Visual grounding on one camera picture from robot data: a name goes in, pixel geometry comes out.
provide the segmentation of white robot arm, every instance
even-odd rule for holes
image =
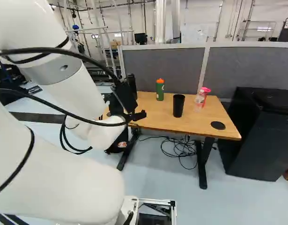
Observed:
[[[39,46],[72,50],[48,2],[0,0],[0,49]],[[103,114],[104,100],[80,59],[33,53],[11,55],[8,60],[16,62],[22,73],[65,110],[88,120]],[[101,122],[124,121],[112,116]],[[75,133],[102,150],[126,127],[102,127],[73,118],[66,122],[70,128],[77,124]],[[123,200],[124,182],[119,171],[45,141],[0,103],[0,213],[108,224],[116,221]]]

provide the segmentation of plastic water bottle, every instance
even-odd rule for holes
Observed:
[[[206,87],[202,87],[199,92],[196,95],[195,98],[195,108],[194,110],[196,112],[200,112],[201,109],[204,107],[205,102],[206,102],[206,98],[207,98],[207,94],[211,92],[211,90],[209,88]]]

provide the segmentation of cable bundle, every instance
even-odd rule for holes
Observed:
[[[93,149],[92,147],[88,147],[87,149],[77,149],[77,148],[75,148],[75,147],[73,147],[71,144],[70,144],[70,142],[68,141],[68,139],[67,139],[67,136],[66,136],[66,129],[74,129],[74,128],[76,128],[76,127],[74,127],[74,128],[67,128],[66,127],[66,125],[65,125],[65,122],[66,122],[66,117],[67,116],[65,116],[65,118],[64,118],[64,121],[63,121],[63,123],[62,123],[62,125],[61,125],[61,127],[60,127],[60,131],[59,131],[59,142],[60,142],[60,145],[61,145],[61,147],[64,149],[64,150],[66,150],[66,151],[68,151],[68,152],[71,152],[71,153],[73,153],[73,154],[75,154],[75,155],[81,155],[81,154],[83,154],[83,153],[86,153],[87,151],[90,151],[91,149]],[[74,151],[76,151],[76,152],[72,152],[72,151],[70,151],[70,150],[68,150],[66,147],[65,147],[65,145],[64,145],[64,142],[63,142],[63,139],[65,140],[65,143],[69,146],[69,148],[71,148],[71,150],[74,150]]]
[[[184,138],[180,138],[180,139],[170,138],[168,136],[152,136],[152,137],[147,137],[143,140],[139,140],[139,142],[145,141],[150,138],[164,138],[164,140],[161,143],[162,153],[171,158],[178,158],[179,163],[184,169],[193,170],[197,167],[197,163],[198,163],[197,161],[196,161],[195,166],[192,168],[185,167],[183,163],[181,162],[181,158],[192,157],[197,154],[196,149],[194,148],[195,140],[190,140],[190,137],[188,135],[185,135]],[[173,148],[174,154],[167,152],[163,148],[163,145],[167,142],[174,143],[174,148]]]

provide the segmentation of window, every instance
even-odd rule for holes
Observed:
[[[271,27],[257,27],[257,31],[267,32],[271,30],[273,30]]]
[[[115,33],[115,37],[116,38],[120,38],[121,37],[121,33]]]

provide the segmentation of black cabinet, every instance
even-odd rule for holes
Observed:
[[[242,140],[218,141],[226,173],[276,181],[288,169],[288,90],[237,88],[228,114]]]

